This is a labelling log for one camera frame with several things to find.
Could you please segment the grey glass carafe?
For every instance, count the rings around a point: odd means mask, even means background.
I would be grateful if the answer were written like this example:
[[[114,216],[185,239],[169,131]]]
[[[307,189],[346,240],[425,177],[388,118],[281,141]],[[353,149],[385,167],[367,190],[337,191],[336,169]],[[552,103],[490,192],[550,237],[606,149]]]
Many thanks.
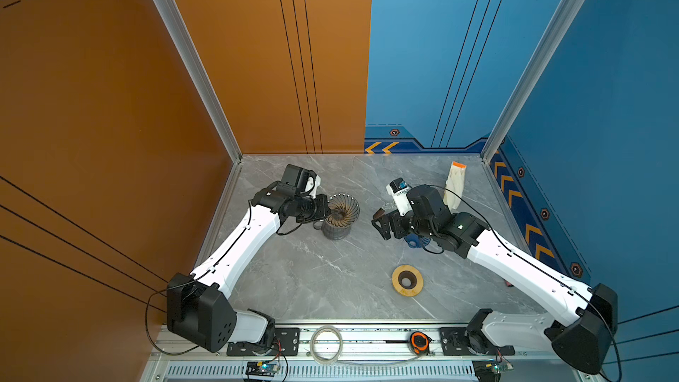
[[[320,231],[325,238],[331,241],[339,241],[346,238],[352,229],[351,226],[334,226],[327,220],[316,221],[312,226],[315,230]]]

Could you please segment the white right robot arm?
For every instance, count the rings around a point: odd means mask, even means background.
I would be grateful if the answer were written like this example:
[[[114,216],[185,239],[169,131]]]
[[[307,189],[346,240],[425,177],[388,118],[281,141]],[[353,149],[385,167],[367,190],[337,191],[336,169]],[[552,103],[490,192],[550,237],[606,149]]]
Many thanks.
[[[378,210],[371,224],[385,240],[429,237],[445,251],[499,275],[543,308],[535,316],[483,312],[480,332],[493,345],[551,349],[578,371],[602,371],[615,348],[618,327],[618,295],[610,286],[588,286],[557,272],[510,246],[486,221],[468,212],[444,212],[436,218]]]

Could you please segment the grey ribbed glass dripper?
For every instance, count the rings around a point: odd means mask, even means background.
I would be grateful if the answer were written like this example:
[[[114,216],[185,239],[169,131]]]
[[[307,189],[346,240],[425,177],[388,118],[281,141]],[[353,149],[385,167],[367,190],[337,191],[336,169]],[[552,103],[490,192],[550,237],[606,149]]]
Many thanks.
[[[334,227],[352,226],[360,216],[358,201],[349,194],[338,193],[328,199],[329,215],[325,221]]]

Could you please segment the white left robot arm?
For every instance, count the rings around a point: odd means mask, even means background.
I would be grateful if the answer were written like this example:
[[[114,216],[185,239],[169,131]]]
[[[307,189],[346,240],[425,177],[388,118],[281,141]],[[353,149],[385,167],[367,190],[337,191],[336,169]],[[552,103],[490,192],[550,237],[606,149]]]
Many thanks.
[[[236,282],[288,219],[298,226],[330,215],[325,194],[288,195],[263,189],[249,201],[233,233],[188,275],[177,273],[166,288],[166,326],[199,348],[217,353],[229,343],[266,353],[275,339],[275,319],[263,312],[235,309],[229,298]]]

